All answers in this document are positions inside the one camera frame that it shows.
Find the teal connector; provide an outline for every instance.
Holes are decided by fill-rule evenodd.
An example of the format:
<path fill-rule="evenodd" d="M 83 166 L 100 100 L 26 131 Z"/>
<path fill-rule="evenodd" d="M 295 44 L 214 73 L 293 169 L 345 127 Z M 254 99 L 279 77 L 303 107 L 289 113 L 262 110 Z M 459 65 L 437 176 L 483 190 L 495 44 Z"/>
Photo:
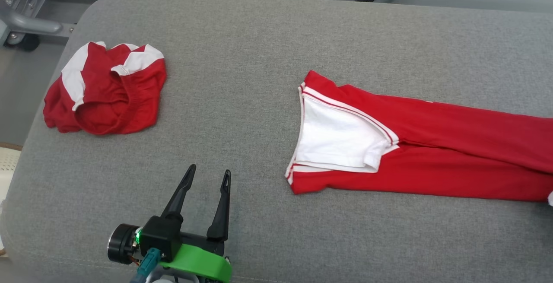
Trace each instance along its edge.
<path fill-rule="evenodd" d="M 151 248 L 144 257 L 144 260 L 140 263 L 140 267 L 137 269 L 139 275 L 148 277 L 152 271 L 156 268 L 160 260 L 162 259 L 162 252 L 156 248 Z"/>
<path fill-rule="evenodd" d="M 146 282 L 148 275 L 154 271 L 161 259 L 162 252 L 160 250 L 156 248 L 149 249 L 148 253 L 146 253 L 146 256 L 144 257 L 144 260 L 140 263 L 140 267 L 137 269 L 137 274 L 130 281 L 130 283 Z"/>

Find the gray cushion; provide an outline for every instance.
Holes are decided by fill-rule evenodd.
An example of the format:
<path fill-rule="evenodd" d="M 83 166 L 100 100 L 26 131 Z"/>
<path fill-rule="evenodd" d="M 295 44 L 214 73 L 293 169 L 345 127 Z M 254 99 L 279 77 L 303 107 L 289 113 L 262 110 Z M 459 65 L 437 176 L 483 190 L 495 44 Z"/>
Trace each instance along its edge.
<path fill-rule="evenodd" d="M 158 123 L 60 134 L 40 106 L 6 201 L 2 240 L 44 282 L 125 282 L 119 223 L 160 214 L 197 163 L 183 230 L 211 223 L 233 174 L 233 282 L 551 282 L 546 204 L 338 191 L 294 196 L 297 86 L 310 69 L 370 92 L 553 116 L 553 16 L 318 0 L 100 0 L 87 41 L 150 43 L 166 56 Z"/>

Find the pant leg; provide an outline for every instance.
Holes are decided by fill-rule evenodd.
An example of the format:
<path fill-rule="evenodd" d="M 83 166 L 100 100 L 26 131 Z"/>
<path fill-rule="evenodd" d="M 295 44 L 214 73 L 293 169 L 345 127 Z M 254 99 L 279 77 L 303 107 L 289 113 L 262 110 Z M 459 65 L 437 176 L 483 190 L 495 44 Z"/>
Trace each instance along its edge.
<path fill-rule="evenodd" d="M 354 86 L 337 87 L 313 71 L 305 86 L 375 118 L 397 134 L 400 146 L 448 148 L 553 173 L 553 119 L 376 95 Z"/>
<path fill-rule="evenodd" d="M 328 187 L 543 202 L 553 191 L 547 173 L 450 149 L 409 144 L 384 155 L 377 173 L 293 171 L 292 178 L 296 194 Z"/>

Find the white lining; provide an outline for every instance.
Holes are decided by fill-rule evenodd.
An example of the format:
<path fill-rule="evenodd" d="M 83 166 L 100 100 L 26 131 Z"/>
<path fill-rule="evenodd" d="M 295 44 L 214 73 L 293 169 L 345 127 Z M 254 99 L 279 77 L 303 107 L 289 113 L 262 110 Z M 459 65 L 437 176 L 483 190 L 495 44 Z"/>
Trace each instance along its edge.
<path fill-rule="evenodd" d="M 348 104 L 344 104 L 343 102 L 339 102 L 339 101 L 337 101 L 335 99 L 332 99 L 330 97 L 326 97 L 323 94 L 320 94 L 319 92 L 317 92 L 316 90 L 313 90 L 312 88 L 310 88 L 308 86 L 306 88 L 304 88 L 304 92 L 312 94 L 316 98 L 319 98 L 320 100 L 323 100 L 324 102 L 328 102 L 328 104 L 332 104 L 332 105 L 342 107 L 342 108 L 347 108 L 348 110 L 351 110 L 351 111 L 355 112 L 355 114 L 357 114 L 357 115 L 362 115 L 362 116 L 366 117 L 367 119 L 369 119 L 369 121 L 372 121 L 374 123 L 373 125 L 377 129 L 380 129 L 382 131 L 382 133 L 385 135 L 385 137 L 390 140 L 390 143 L 392 145 L 396 145 L 399 142 L 399 137 L 397 137 L 397 135 L 391 129 L 389 129 L 387 126 L 385 126 L 384 124 L 379 122 L 377 119 L 371 117 L 370 115 L 366 114 L 365 112 L 362 112 L 358 108 L 355 108 L 355 107 L 350 106 Z"/>
<path fill-rule="evenodd" d="M 298 135 L 298 142 L 296 143 L 296 148 L 294 149 L 294 155 L 292 157 L 292 160 L 288 164 L 288 167 L 286 168 L 286 173 L 285 173 L 285 177 L 287 178 L 289 184 L 292 184 L 294 182 L 294 179 L 293 179 L 294 171 L 323 172 L 323 171 L 339 170 L 339 171 L 350 171 L 350 172 L 375 173 L 378 171 L 380 158 L 386 153 L 389 153 L 390 151 L 393 151 L 399 148 L 399 146 L 397 145 L 397 143 L 399 142 L 399 137 L 397 137 L 397 135 L 387 126 L 383 125 L 375 118 L 372 118 L 371 116 L 367 115 L 365 112 L 362 112 L 361 110 L 353 106 L 350 106 L 348 104 L 344 104 L 343 102 L 339 102 L 332 98 L 328 98 L 323 94 L 320 94 L 316 90 L 306 87 L 305 83 L 302 83 L 300 85 L 300 87 L 298 88 L 298 91 L 300 96 L 300 108 L 301 108 L 302 117 L 300 121 L 300 133 Z M 365 135 L 364 137 L 361 137 L 361 138 L 368 139 L 369 143 L 365 143 L 361 147 L 359 146 L 356 147 L 355 145 L 357 143 L 352 143 L 354 145 L 352 145 L 351 147 L 354 147 L 354 149 L 351 154 L 349 154 L 347 150 L 344 151 L 344 146 L 342 146 L 342 143 L 340 143 L 340 141 L 342 140 L 339 140 L 337 143 L 334 144 L 337 146 L 337 153 L 338 153 L 337 155 L 334 155 L 332 140 L 330 140 L 330 147 L 326 147 L 326 149 L 323 149 L 324 152 L 319 152 L 316 144 L 313 147 L 314 151 L 309 151 L 310 149 L 307 149 L 308 151 L 301 152 L 301 150 L 303 150 L 303 149 L 300 149 L 302 147 L 302 141 L 308 141 L 308 144 L 309 144 L 309 140 L 304 139 L 305 137 L 304 133 L 306 129 L 305 120 L 306 120 L 306 101 L 307 100 L 310 101 L 311 108 L 315 105 L 313 103 L 316 103 L 316 104 L 320 104 L 320 106 L 324 108 L 334 109 L 334 111 L 338 111 L 336 112 L 337 114 L 342 113 L 342 115 L 336 117 L 338 121 L 334 121 L 334 123 L 338 123 L 338 124 L 335 125 L 334 127 L 329 126 L 331 131 L 326 133 L 324 131 L 325 127 L 323 123 L 323 125 L 320 125 L 323 127 L 323 129 L 320 130 L 321 134 L 312 138 L 312 140 L 313 139 L 320 140 L 320 136 L 324 137 L 325 135 L 332 137 L 331 134 L 334 133 L 332 131 L 335 131 L 336 133 L 338 133 L 335 135 L 336 137 L 338 137 L 337 139 L 340 139 L 340 138 L 343 139 L 344 135 L 347 138 L 349 134 L 347 133 L 340 134 L 341 132 L 340 124 L 342 123 L 342 121 L 338 119 L 340 117 L 346 120 L 346 121 L 343 121 L 343 123 L 346 124 L 344 125 L 344 129 L 347 129 L 347 126 L 348 126 L 347 124 L 349 121 L 350 124 L 353 124 L 354 129 L 357 129 L 359 131 L 360 130 L 359 126 L 355 127 L 356 126 L 355 122 L 359 122 L 359 121 L 356 121 L 353 117 L 349 117 L 349 119 L 347 119 L 347 117 L 343 116 L 343 113 L 345 112 L 345 113 L 353 114 L 355 118 L 363 119 L 363 121 L 367 122 L 370 126 L 374 128 L 371 130 L 366 130 L 366 133 L 368 134 L 364 134 L 364 133 L 356 134 L 356 135 Z M 313 109 L 310 111 L 316 111 L 316 112 L 313 112 L 311 115 L 316 113 L 319 113 L 320 115 L 324 115 L 324 112 L 325 112 L 326 115 L 330 116 L 330 122 L 333 122 L 332 116 L 334 115 L 332 115 L 331 113 L 328 113 L 326 110 L 322 108 L 320 108 L 318 112 L 317 110 L 313 110 Z M 322 122 L 326 120 L 323 117 L 320 117 L 320 115 L 315 116 L 316 118 L 319 118 L 316 120 L 322 120 Z"/>

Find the green led light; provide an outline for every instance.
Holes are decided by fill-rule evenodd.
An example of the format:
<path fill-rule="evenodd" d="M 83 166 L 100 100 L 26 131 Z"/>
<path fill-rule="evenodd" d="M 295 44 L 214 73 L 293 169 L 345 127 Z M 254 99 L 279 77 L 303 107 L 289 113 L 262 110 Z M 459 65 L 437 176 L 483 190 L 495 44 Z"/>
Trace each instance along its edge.
<path fill-rule="evenodd" d="M 142 228 L 140 228 L 140 230 L 138 230 L 137 232 L 137 235 L 134 236 L 134 241 L 137 243 L 137 244 L 140 244 L 140 234 L 142 233 Z"/>

